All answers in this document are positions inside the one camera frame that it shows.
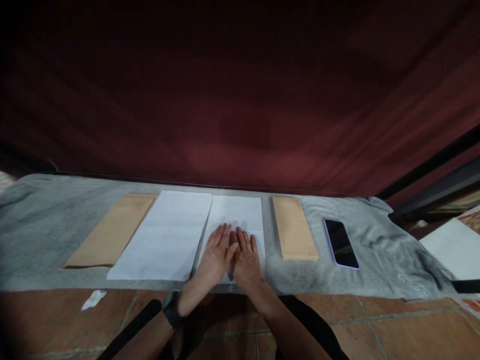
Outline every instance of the white board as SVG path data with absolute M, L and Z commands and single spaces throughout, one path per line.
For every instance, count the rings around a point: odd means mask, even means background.
M 212 199 L 162 191 L 106 279 L 187 281 Z
M 420 244 L 458 280 L 480 279 L 480 235 L 456 218 L 425 236 Z
M 265 276 L 265 240 L 264 240 L 264 222 L 262 219 L 262 199 L 259 197 L 244 196 L 224 196 L 214 195 L 211 203 L 210 214 L 205 228 L 205 235 L 201 244 L 199 261 L 202 260 L 205 252 L 205 246 L 210 234 L 221 224 L 231 224 L 235 231 L 237 226 L 248 232 L 249 235 L 255 235 L 260 257 L 261 272 Z M 220 281 L 220 284 L 234 284 L 235 281 L 229 278 L 230 269 Z

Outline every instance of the dark red curtain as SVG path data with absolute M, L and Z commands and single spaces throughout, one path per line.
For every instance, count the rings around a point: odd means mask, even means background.
M 0 140 L 61 171 L 370 196 L 480 124 L 477 2 L 54 1 L 30 15 Z

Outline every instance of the kraft paper envelope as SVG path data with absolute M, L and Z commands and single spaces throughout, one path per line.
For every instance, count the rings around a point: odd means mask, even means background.
M 64 268 L 115 265 L 158 194 L 128 193 L 106 213 Z
M 288 260 L 318 260 L 319 254 L 300 200 L 296 197 L 274 197 L 273 208 L 282 257 Z

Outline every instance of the brown floor tile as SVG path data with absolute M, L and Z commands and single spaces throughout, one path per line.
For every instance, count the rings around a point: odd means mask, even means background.
M 188 360 L 229 359 L 255 360 L 255 336 L 204 339 Z
M 160 300 L 161 308 L 163 309 L 164 302 L 168 294 L 168 291 L 140 290 L 138 292 L 135 304 L 133 304 L 133 307 L 131 308 L 130 315 L 128 316 L 125 326 L 127 326 L 151 300 Z
M 317 312 L 327 323 L 364 318 L 353 295 L 298 294 L 296 297 Z
M 372 323 L 390 359 L 478 359 L 480 336 L 458 312 Z
M 457 305 L 449 298 L 430 301 L 409 301 L 403 299 L 386 299 L 381 297 L 358 297 L 367 316 L 374 317 L 389 314 L 402 314 L 421 310 L 455 308 Z
M 263 360 L 275 359 L 275 353 L 277 352 L 277 342 L 270 334 L 257 335 L 258 341 L 258 357 Z
M 350 360 L 384 358 L 367 322 L 334 324 L 331 329 L 335 333 L 341 349 Z
M 117 335 L 134 290 L 108 290 L 80 311 L 91 289 L 2 293 L 1 308 L 24 356 L 105 347 Z
M 471 327 L 474 328 L 478 334 L 480 334 L 480 319 L 476 316 L 473 316 L 465 309 L 460 309 L 459 311 L 461 312 L 461 314 L 463 314 L 464 317 L 466 317 L 466 320 L 471 325 Z
M 206 306 L 197 308 L 198 331 L 204 336 L 253 332 L 254 307 L 248 297 L 219 294 Z

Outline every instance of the wristwatch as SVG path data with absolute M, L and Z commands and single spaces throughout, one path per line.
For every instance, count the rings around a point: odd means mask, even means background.
M 177 311 L 177 302 L 179 298 L 178 291 L 171 292 L 165 299 L 165 307 L 163 308 L 163 313 L 165 314 L 168 323 L 171 328 L 177 330 L 182 327 L 184 323 L 184 317 L 181 317 Z

